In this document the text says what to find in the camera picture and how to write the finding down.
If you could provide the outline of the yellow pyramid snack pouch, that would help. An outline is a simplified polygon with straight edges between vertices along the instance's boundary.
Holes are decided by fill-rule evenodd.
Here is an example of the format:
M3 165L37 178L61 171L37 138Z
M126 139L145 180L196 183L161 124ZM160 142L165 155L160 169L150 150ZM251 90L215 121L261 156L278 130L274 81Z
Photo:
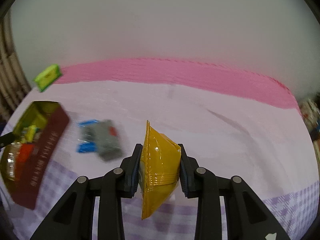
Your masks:
M141 219L149 218L172 194L180 172L181 147L146 122L146 133L139 161L142 192Z

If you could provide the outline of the pink lilac checked tablecloth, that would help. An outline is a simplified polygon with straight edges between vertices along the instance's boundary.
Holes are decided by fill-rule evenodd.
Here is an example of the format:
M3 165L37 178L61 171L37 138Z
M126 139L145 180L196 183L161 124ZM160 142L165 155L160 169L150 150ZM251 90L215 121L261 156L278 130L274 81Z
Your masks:
M316 218L316 155L298 103L278 81L214 64L129 59L63 68L44 92L33 89L10 118L9 132L34 101L56 101L70 118L49 162L34 210L4 205L19 239L29 239L76 180L95 178L121 163L76 151L82 121L110 119L124 157L145 138L146 124L182 143L200 166L220 177L241 176L291 239Z

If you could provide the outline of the blue-ended clear candy pack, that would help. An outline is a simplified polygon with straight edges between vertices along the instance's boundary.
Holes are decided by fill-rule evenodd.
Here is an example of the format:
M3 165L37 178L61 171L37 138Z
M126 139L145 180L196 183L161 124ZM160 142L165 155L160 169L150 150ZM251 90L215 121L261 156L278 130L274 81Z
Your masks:
M95 142L95 127L100 121L96 119L86 120L78 123L80 128L80 138L76 151L78 153L91 153L97 151L97 143Z

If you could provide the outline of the grey sesame bar pack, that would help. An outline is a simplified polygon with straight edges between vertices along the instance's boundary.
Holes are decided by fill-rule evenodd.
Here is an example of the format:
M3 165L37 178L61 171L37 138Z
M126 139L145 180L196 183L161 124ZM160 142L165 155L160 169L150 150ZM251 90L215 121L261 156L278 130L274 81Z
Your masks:
M95 152L103 161L109 161L121 156L121 146L118 132L111 120L102 120L95 127Z

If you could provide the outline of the red cake snack pack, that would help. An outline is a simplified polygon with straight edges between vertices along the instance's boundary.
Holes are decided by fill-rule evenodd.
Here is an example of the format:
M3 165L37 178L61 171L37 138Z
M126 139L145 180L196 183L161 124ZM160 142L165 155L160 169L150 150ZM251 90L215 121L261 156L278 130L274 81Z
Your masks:
M34 144L22 144L17 157L17 161L20 163L25 163L32 154L34 147Z

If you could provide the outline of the green tissue pack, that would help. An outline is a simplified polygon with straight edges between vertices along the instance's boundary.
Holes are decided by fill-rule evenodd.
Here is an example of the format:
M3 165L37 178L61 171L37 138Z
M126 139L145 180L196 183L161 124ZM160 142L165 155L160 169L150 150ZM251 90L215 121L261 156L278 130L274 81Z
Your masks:
M39 92L44 92L52 83L62 76L60 66L52 64L45 70L40 72L35 78L34 82Z

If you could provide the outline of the clear fried twist snack bag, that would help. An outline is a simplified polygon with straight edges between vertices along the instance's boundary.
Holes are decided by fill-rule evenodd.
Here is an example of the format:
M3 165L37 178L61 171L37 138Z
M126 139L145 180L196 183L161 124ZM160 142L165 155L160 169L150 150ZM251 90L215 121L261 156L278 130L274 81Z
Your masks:
M6 156L4 157L4 169L5 169L5 175L10 180L15 180L15 170L16 170L16 163L17 158L20 153L21 145L19 143L17 144L10 144L6 147Z

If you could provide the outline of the maroon gold toffee tin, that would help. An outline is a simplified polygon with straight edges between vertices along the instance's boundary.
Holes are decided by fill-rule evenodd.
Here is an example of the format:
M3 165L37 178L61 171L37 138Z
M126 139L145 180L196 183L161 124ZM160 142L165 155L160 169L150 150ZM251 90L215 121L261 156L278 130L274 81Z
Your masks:
M14 181L5 175L4 157L7 155L7 146L1 156L1 177L14 203L35 209L47 165L68 123L67 113L60 103L54 101L34 101L23 112L12 131L15 135L13 143L22 145L21 135L25 127L36 125L37 132L33 142L26 143L35 145L28 160L25 163L16 163Z

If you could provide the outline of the yellow-ended small candy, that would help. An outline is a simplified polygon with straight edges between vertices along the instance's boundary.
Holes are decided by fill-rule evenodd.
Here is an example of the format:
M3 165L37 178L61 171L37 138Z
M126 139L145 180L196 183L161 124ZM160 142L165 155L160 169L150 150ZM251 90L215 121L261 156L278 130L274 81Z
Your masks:
M37 132L36 125L30 125L28 127L23 128L22 135L21 135L21 143L32 143L34 136Z

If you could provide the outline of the bamboo-pattern curtain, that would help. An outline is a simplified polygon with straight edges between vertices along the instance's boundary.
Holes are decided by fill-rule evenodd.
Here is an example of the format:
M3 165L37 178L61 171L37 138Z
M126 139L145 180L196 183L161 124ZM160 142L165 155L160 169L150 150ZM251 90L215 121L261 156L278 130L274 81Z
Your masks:
M7 122L31 91L15 49L10 11L1 20L0 51L1 120Z

